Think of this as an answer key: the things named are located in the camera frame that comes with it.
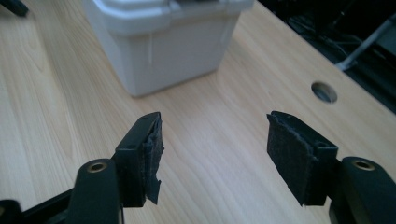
black object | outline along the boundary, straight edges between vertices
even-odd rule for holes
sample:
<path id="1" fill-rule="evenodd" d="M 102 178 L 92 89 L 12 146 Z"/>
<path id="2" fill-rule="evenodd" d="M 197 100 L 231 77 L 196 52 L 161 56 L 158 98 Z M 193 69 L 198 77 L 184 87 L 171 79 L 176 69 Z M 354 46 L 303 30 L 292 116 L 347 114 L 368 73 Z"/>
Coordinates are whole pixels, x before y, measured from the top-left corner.
<path id="1" fill-rule="evenodd" d="M 335 223 L 396 223 L 396 184 L 373 161 L 335 156 L 337 146 L 292 115 L 273 111 L 267 151 L 300 204 L 332 199 Z"/>
<path id="2" fill-rule="evenodd" d="M 29 11 L 29 8 L 19 0 L 0 0 L 0 5 L 3 5 L 3 7 L 6 7 L 19 17 L 26 17 Z"/>
<path id="3" fill-rule="evenodd" d="M 158 201 L 156 173 L 163 154 L 159 112 L 140 118 L 110 159 L 89 161 L 78 170 L 75 187 L 25 212 L 0 201 L 0 223 L 123 223 L 123 207 Z"/>

